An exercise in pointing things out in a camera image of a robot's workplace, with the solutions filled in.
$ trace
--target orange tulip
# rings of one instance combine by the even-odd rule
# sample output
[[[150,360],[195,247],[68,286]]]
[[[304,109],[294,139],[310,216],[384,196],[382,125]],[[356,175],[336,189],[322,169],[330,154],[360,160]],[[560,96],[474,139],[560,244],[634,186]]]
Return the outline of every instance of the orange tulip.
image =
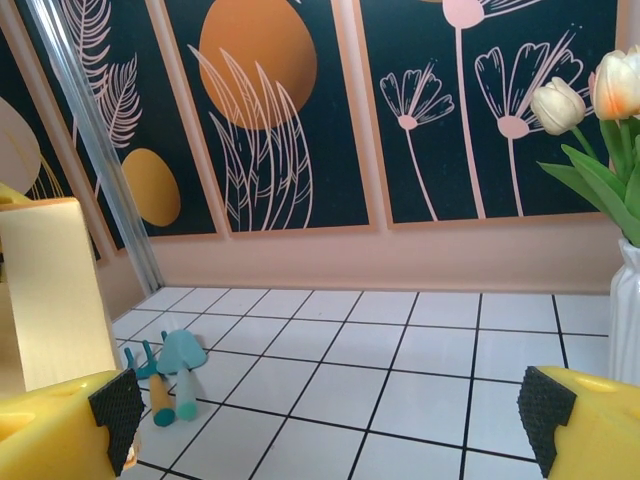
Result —
[[[596,74],[593,107],[600,120],[626,119],[640,113],[640,47],[627,55],[605,55]]]

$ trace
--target black rubber pad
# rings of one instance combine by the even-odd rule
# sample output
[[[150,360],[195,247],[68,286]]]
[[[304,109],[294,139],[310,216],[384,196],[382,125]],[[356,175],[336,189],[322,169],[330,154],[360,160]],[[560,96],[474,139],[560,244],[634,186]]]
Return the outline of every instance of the black rubber pad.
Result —
[[[119,477],[140,425],[144,403],[136,373],[126,370],[89,397],[96,424],[109,430],[107,455]]]
[[[554,443],[556,428],[567,426],[575,402],[576,394],[571,390],[537,368],[527,368],[518,408],[544,478],[549,478],[558,454]]]

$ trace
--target fern leaf drawing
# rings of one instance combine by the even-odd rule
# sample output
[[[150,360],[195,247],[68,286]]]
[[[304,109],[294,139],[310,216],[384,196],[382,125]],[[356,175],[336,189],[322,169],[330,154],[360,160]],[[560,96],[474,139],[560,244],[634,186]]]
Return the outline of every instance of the fern leaf drawing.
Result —
[[[209,115],[222,146],[224,202],[233,230],[307,228],[313,209],[312,163],[291,97],[258,63],[260,82],[252,85],[245,70],[221,49],[234,95],[211,62],[191,45],[189,49],[220,100],[221,115]]]
[[[61,4],[91,91],[99,98],[107,84],[104,60],[110,47],[103,44],[111,30],[111,3],[109,0],[62,0]]]
[[[136,90],[138,56],[123,64],[111,65],[107,75],[107,88],[98,104],[107,133],[115,148],[129,146],[135,128],[142,116],[140,95]]]

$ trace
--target flower bouquet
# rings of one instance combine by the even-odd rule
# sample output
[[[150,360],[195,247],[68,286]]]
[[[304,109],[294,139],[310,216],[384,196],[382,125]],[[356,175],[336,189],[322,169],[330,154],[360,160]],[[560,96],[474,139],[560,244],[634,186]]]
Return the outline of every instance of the flower bouquet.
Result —
[[[635,118],[640,114],[640,47],[605,55],[590,86],[612,168],[598,159],[578,128],[586,112],[582,97],[560,78],[535,91],[531,109],[547,133],[571,131],[584,151],[563,145],[572,166],[540,166],[622,230],[625,265],[611,283],[609,373],[615,380],[640,385],[640,120]]]

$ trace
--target botanical wall art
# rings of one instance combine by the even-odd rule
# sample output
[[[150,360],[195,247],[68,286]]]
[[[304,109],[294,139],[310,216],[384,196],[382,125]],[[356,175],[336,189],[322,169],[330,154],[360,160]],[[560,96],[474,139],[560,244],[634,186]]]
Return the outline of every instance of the botanical wall art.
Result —
[[[589,77],[615,46],[618,1],[354,3],[392,223],[594,210],[538,166],[566,163],[559,145],[577,142],[539,134],[530,102],[559,76],[590,107]],[[594,118],[583,126],[598,131]]]
[[[331,2],[165,4],[231,230],[367,225]]]
[[[73,196],[2,33],[0,64],[0,182],[33,200]],[[93,247],[96,259],[99,259],[95,243]]]
[[[59,1],[147,233],[215,232],[144,2]],[[26,20],[29,14],[23,10]],[[32,22],[29,24],[41,60],[46,59]],[[50,64],[48,68],[55,77]],[[69,111],[66,120],[73,141],[84,150]],[[83,153],[94,195],[105,216],[110,216],[101,180]],[[114,222],[108,223],[114,237],[119,238]],[[121,240],[116,244],[122,247]]]

